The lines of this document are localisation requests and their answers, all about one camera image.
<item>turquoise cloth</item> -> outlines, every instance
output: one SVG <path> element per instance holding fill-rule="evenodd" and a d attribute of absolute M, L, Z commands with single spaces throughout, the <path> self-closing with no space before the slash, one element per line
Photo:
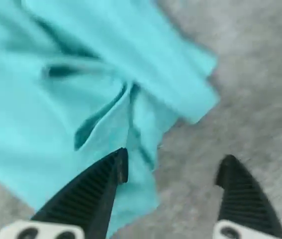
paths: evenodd
<path fill-rule="evenodd" d="M 157 145 L 216 103 L 215 58 L 149 0 L 0 1 L 0 182 L 38 210 L 127 147 L 108 235 L 158 205 Z"/>

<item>gray carpet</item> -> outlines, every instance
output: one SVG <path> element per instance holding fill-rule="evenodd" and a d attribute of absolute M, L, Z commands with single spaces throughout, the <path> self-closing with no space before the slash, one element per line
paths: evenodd
<path fill-rule="evenodd" d="M 211 238 L 219 160 L 240 157 L 282 221 L 282 1 L 161 0 L 183 33 L 219 56 L 211 81 L 221 103 L 200 123 L 179 122 L 160 147 L 162 204 L 122 229 L 122 239 Z M 0 227 L 31 210 L 0 187 Z"/>

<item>turquoise towel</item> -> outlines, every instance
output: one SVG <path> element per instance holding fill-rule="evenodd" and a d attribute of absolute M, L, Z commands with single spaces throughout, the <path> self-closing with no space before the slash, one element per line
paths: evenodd
<path fill-rule="evenodd" d="M 0 1 L 0 182 L 34 209 L 120 148 L 108 235 L 158 205 L 157 145 L 216 103 L 215 58 L 149 0 Z"/>

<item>turquoise fabric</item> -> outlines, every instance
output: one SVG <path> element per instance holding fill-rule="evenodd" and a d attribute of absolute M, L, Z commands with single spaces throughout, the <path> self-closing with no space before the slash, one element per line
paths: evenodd
<path fill-rule="evenodd" d="M 127 147 L 113 234 L 157 207 L 157 145 L 217 103 L 215 64 L 149 0 L 1 0 L 0 182 L 37 210 Z"/>

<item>floor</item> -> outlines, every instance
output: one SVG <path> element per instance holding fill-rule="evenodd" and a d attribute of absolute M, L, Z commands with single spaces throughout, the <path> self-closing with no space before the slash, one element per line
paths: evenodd
<path fill-rule="evenodd" d="M 161 0 L 185 36 L 219 56 L 211 78 L 221 103 L 196 125 L 179 122 L 160 147 L 162 204 L 118 238 L 211 238 L 232 153 L 251 169 L 282 221 L 282 1 Z M 32 211 L 0 186 L 0 227 Z"/>

